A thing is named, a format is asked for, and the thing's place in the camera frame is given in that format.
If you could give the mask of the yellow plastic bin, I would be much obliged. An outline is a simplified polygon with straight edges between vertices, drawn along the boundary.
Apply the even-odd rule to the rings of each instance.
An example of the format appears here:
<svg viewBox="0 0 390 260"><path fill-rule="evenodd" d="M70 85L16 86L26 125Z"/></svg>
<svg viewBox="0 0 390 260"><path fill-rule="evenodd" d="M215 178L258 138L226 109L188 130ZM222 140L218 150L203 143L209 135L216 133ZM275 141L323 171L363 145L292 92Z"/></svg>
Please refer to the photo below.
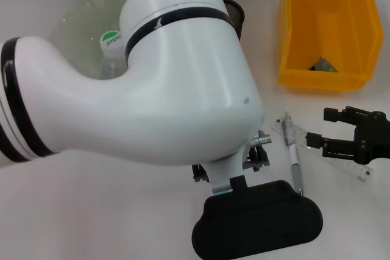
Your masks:
<svg viewBox="0 0 390 260"><path fill-rule="evenodd" d="M373 76L384 39L375 0L280 0L278 82L356 91ZM322 56L338 72L310 71Z"/></svg>

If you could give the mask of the transparent plastic ruler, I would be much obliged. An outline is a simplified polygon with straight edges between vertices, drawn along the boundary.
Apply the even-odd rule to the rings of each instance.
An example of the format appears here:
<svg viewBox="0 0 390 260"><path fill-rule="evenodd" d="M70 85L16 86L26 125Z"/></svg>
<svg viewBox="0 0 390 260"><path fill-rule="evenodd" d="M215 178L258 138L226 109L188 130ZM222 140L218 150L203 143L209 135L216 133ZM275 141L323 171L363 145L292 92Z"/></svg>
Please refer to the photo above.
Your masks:
<svg viewBox="0 0 390 260"><path fill-rule="evenodd" d="M358 181L367 183L371 181L373 177L373 170L367 165L360 165L351 160L341 160L336 158L323 157L322 151L307 146L306 135L307 131L300 128L299 126L292 125L295 134L296 146L299 150L311 152L318 156L322 161L326 161L328 164L337 168L338 172L348 174Z"/></svg>

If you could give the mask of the translucent green ruffled bowl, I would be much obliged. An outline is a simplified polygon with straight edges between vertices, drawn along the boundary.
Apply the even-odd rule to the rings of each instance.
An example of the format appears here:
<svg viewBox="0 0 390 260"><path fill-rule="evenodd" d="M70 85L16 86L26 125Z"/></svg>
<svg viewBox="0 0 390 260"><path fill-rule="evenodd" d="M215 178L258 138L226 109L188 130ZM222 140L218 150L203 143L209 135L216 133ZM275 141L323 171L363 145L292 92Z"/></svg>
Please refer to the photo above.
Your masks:
<svg viewBox="0 0 390 260"><path fill-rule="evenodd" d="M81 0L60 21L51 43L83 75L101 79L100 38L110 30L121 32L119 17L126 1Z"/></svg>

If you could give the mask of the grey white ballpoint pen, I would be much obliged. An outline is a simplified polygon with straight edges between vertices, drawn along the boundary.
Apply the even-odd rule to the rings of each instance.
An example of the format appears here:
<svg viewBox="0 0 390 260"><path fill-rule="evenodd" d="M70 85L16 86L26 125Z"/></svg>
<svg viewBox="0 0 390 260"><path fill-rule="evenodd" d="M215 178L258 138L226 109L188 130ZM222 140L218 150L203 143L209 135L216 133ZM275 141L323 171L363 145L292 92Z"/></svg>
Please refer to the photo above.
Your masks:
<svg viewBox="0 0 390 260"><path fill-rule="evenodd" d="M291 173L294 183L295 191L303 196L304 195L304 185L302 178L302 170L300 167L299 157L296 147L296 131L291 119L291 116L288 112L285 113L282 120L282 130L285 139L286 146L288 148L289 159L291 162Z"/></svg>

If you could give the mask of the clear green-label water bottle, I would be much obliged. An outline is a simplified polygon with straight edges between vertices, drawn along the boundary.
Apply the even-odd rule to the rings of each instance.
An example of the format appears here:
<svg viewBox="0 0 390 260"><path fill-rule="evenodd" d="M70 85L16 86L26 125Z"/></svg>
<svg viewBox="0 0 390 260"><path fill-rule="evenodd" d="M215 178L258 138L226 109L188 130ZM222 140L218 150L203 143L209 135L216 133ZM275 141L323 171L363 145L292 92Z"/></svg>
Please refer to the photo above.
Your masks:
<svg viewBox="0 0 390 260"><path fill-rule="evenodd" d="M110 30L101 35L102 50L101 79L114 79L123 75L128 65L124 55L122 34L117 30Z"/></svg>

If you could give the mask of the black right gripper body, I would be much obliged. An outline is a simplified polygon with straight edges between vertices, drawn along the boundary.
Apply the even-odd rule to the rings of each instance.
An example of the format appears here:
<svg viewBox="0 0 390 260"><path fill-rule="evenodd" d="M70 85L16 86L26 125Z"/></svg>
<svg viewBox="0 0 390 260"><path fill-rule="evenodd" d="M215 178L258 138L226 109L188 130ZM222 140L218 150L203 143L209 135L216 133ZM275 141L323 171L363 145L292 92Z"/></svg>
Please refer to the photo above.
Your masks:
<svg viewBox="0 0 390 260"><path fill-rule="evenodd" d="M352 110L350 121L356 126L354 162L369 164L377 158L390 159L390 121L380 111Z"/></svg>

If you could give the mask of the black mesh pen holder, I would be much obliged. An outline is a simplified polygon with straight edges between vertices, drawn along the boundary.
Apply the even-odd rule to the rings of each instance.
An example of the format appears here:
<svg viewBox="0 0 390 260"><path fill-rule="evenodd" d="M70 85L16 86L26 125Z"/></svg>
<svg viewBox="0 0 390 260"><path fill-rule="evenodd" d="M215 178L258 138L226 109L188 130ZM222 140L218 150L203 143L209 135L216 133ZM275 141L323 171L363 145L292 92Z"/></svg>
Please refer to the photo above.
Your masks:
<svg viewBox="0 0 390 260"><path fill-rule="evenodd" d="M230 20L233 24L238 39L241 39L241 32L245 20L243 8L234 0L223 0Z"/></svg>

